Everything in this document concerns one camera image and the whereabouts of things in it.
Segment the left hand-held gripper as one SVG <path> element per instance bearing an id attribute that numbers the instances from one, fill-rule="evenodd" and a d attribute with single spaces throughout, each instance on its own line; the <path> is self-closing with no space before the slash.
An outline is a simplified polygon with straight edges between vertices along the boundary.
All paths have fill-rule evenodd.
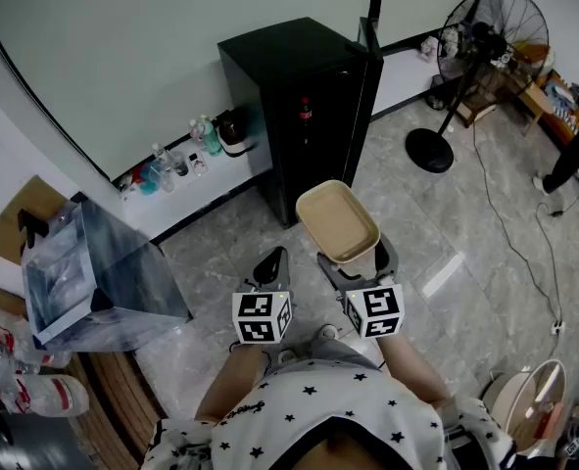
<path id="1" fill-rule="evenodd" d="M 244 345 L 279 344 L 293 317 L 288 252 L 282 247 L 262 255 L 232 294 L 232 321 Z"/>

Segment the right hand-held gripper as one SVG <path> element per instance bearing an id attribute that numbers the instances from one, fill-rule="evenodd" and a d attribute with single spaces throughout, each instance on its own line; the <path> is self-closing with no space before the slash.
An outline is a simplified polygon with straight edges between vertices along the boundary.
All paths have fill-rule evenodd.
<path id="1" fill-rule="evenodd" d="M 343 309 L 362 339 L 376 339 L 397 334 L 405 317 L 404 294 L 394 279 L 398 272 L 398 253 L 386 235 L 381 235 L 374 249 L 376 285 L 362 288 L 361 275 L 349 275 L 324 254 L 317 263 L 338 292 L 345 292 Z"/>

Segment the beige rectangular tray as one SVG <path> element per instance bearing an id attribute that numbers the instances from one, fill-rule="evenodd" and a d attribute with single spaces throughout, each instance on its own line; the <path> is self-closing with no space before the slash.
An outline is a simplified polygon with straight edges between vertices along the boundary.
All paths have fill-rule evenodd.
<path id="1" fill-rule="evenodd" d="M 296 215 L 321 252 L 336 264 L 346 264 L 374 248 L 380 230 L 344 182 L 327 180 L 303 193 Z"/>

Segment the black mini fridge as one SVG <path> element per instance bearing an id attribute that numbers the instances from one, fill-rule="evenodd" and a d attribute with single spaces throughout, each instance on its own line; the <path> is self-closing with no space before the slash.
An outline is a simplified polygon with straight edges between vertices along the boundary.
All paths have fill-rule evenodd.
<path id="1" fill-rule="evenodd" d="M 218 51 L 233 108 L 257 143 L 246 155 L 260 192 L 289 228 L 303 193 L 354 180 L 384 65 L 373 25 L 362 19 L 352 41 L 300 18 L 224 40 Z M 307 126 L 302 97 L 313 110 Z"/>

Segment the person's right forearm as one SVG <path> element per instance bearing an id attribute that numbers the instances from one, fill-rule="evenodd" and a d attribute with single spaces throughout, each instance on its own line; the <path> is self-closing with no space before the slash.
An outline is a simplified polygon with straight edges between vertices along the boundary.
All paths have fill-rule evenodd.
<path id="1" fill-rule="evenodd" d="M 440 408 L 453 396 L 436 370 L 402 334 L 376 339 L 390 375 L 405 385 L 420 400 Z"/>

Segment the person's left forearm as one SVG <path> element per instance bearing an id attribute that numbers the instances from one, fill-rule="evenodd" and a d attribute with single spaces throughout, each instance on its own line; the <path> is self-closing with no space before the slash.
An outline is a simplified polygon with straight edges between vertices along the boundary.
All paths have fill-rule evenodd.
<path id="1" fill-rule="evenodd" d="M 264 349 L 260 345 L 234 348 L 200 402 L 195 420 L 220 422 L 252 391 L 260 377 L 263 360 Z"/>

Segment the person's grey shorts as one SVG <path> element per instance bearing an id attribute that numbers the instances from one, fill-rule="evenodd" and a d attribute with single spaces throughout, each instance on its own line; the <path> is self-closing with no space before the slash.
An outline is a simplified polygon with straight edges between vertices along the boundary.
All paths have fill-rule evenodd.
<path id="1" fill-rule="evenodd" d="M 294 354 L 283 363 L 280 359 L 264 374 L 264 378 L 273 374 L 284 374 L 294 371 L 305 371 L 309 365 L 339 366 L 342 368 L 379 369 L 375 363 L 361 353 L 350 348 L 340 340 L 316 338 L 302 344 L 290 345 L 283 349 Z"/>

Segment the black standing floor fan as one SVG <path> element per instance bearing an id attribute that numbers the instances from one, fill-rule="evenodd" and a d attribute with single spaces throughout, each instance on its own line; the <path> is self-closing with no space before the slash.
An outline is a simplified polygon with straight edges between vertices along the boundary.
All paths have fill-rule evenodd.
<path id="1" fill-rule="evenodd" d="M 439 129 L 416 128 L 405 140 L 409 158 L 435 174 L 454 163 L 444 134 L 479 68 L 491 65 L 498 70 L 499 105 L 537 80 L 550 52 L 548 26 L 533 0 L 463 0 L 448 15 L 437 39 L 442 80 L 438 92 L 446 96 L 449 111 Z"/>

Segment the person's white star print shirt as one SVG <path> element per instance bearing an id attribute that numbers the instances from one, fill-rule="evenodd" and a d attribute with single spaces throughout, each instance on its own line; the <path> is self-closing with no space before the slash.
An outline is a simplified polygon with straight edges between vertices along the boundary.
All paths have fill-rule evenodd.
<path id="1" fill-rule="evenodd" d="M 382 470 L 514 470 L 517 458 L 479 399 L 435 409 L 376 369 L 315 359 L 264 377 L 217 424 L 160 421 L 140 470 L 291 470 L 335 436 Z"/>

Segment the black kettle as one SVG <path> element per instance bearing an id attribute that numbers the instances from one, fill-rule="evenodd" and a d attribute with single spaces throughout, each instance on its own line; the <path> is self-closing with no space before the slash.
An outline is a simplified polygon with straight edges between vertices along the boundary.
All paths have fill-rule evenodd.
<path id="1" fill-rule="evenodd" d="M 242 109 L 226 110 L 215 121 L 219 143 L 231 158 L 238 158 L 252 150 L 257 143 L 246 134 L 246 115 Z"/>

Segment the green plastic bottle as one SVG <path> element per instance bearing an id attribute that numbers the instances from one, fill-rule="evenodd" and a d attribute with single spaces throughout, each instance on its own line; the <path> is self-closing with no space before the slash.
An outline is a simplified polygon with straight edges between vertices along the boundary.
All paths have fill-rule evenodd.
<path id="1" fill-rule="evenodd" d="M 222 146 L 213 123 L 206 115 L 200 115 L 200 127 L 202 130 L 202 140 L 208 153 L 212 157 L 218 156 L 222 152 Z"/>

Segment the clear plastic storage bin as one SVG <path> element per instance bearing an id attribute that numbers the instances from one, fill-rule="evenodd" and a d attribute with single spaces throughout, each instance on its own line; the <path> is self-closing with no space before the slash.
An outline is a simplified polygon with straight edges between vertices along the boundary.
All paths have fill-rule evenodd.
<path id="1" fill-rule="evenodd" d="M 163 252 L 91 200 L 28 227 L 21 267 L 39 349 L 129 352 L 192 319 Z"/>

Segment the blue plastic cup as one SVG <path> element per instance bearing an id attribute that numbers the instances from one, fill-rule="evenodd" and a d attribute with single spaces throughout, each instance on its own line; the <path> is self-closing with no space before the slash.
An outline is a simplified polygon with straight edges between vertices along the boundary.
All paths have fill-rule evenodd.
<path id="1" fill-rule="evenodd" d="M 162 164 L 157 161 L 144 164 L 139 170 L 139 177 L 141 179 L 139 190 L 142 195 L 148 196 L 156 193 L 161 188 L 163 179 Z"/>

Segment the tall clear plastic bottle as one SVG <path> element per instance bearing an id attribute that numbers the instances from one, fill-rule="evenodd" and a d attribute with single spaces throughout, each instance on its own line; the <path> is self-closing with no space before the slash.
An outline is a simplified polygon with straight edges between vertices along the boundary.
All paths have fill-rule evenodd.
<path id="1" fill-rule="evenodd" d="M 169 151 L 158 143 L 152 145 L 155 158 L 161 162 L 165 171 L 173 170 L 172 157 Z"/>

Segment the red and white packet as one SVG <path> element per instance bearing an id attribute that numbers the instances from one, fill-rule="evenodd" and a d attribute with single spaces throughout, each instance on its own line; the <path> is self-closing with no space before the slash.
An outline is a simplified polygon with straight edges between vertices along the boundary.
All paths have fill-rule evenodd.
<path id="1" fill-rule="evenodd" d="M 141 177 L 139 167 L 134 167 L 119 178 L 117 182 L 117 188 L 120 192 L 123 192 L 130 186 L 133 186 L 135 183 L 140 181 Z"/>

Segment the brown wooden board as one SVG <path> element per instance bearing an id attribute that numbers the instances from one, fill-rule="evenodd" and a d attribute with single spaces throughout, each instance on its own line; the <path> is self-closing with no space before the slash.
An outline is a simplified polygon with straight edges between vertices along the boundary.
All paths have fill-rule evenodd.
<path id="1" fill-rule="evenodd" d="M 99 470 L 137 470 L 157 422 L 167 415 L 133 352 L 76 353 L 65 369 L 86 389 L 88 410 L 70 420 Z"/>

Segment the small wooden stool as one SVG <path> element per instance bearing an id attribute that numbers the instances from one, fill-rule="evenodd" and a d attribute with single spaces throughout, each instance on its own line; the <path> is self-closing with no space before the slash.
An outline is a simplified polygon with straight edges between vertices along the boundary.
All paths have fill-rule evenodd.
<path id="1" fill-rule="evenodd" d="M 456 109 L 465 128 L 469 128 L 482 112 L 497 104 L 495 91 L 498 80 L 498 70 L 494 66 L 483 65 L 479 68 Z"/>

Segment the white round fan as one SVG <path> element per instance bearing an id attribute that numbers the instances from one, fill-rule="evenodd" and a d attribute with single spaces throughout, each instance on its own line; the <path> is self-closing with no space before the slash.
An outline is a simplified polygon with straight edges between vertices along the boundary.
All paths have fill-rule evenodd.
<path id="1" fill-rule="evenodd" d="M 566 373 L 561 361 L 548 359 L 531 370 L 491 375 L 482 400 L 494 420 L 515 441 L 519 454 L 550 451 L 564 409 Z"/>

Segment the wooden table with clutter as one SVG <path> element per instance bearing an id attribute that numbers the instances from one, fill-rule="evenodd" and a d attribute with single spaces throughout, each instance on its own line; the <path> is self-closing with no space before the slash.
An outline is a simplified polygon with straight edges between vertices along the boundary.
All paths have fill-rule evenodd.
<path id="1" fill-rule="evenodd" d="M 529 110 L 534 125 L 541 125 L 559 148 L 566 146 L 579 132 L 579 105 L 563 78 L 555 71 L 539 77 L 519 94 L 518 100 Z"/>

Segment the clear bottle with red label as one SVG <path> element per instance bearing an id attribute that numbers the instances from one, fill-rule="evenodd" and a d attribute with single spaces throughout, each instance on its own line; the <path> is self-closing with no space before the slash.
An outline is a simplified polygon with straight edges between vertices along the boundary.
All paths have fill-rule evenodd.
<path id="1" fill-rule="evenodd" d="M 38 374 L 42 368 L 63 369 L 71 359 L 70 352 L 40 350 L 27 333 L 16 335 L 0 326 L 0 372 Z"/>
<path id="2" fill-rule="evenodd" d="M 42 417 L 77 417 L 90 403 L 85 387 L 62 374 L 0 377 L 0 399 L 11 413 Z"/>

